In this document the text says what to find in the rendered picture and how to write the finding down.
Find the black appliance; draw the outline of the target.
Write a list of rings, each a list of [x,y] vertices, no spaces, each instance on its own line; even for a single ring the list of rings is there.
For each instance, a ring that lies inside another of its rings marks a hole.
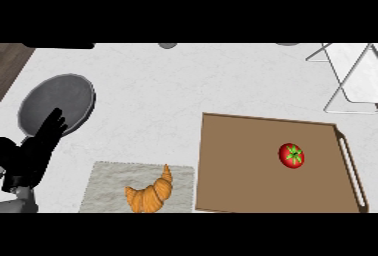
[[[51,48],[51,49],[93,49],[96,43],[22,43],[29,48]]]

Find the red tomato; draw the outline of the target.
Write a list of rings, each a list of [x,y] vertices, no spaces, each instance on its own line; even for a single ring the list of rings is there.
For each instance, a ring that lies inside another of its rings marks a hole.
[[[280,163],[291,169],[297,169],[304,164],[304,151],[292,144],[285,143],[279,148],[279,160]]]

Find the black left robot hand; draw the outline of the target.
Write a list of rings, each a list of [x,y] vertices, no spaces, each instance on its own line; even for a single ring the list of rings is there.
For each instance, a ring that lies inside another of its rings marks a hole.
[[[0,137],[0,168],[4,170],[1,190],[12,193],[17,187],[34,188],[43,179],[51,152],[68,128],[62,110],[54,108],[34,137],[20,145]]]

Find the golden brown croissant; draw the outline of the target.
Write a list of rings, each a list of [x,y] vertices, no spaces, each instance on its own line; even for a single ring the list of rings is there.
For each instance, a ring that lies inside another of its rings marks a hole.
[[[164,202],[173,192],[173,175],[168,165],[164,165],[161,177],[152,185],[143,189],[124,187],[124,196],[127,204],[134,213],[155,213],[161,210]]]

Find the grey round plate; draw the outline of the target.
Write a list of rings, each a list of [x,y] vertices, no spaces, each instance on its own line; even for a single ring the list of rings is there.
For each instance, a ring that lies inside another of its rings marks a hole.
[[[44,80],[28,93],[17,111],[17,126],[26,137],[34,137],[43,121],[54,108],[62,110],[72,133],[87,121],[94,109],[96,92],[88,79],[77,74],[62,74]]]

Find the brown wooden tray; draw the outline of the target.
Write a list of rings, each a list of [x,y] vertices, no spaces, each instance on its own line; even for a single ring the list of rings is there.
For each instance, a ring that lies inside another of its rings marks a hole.
[[[285,143],[304,151],[297,169],[279,160]],[[367,200],[336,125],[204,114],[195,208],[364,213]]]

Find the grey speckled placemat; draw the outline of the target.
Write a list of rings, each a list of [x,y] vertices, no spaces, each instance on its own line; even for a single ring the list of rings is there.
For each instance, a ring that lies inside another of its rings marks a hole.
[[[159,213],[189,213],[193,202],[195,169],[168,166],[173,192]],[[161,177],[162,165],[96,162],[79,206],[81,213],[131,213],[124,187],[143,189]]]

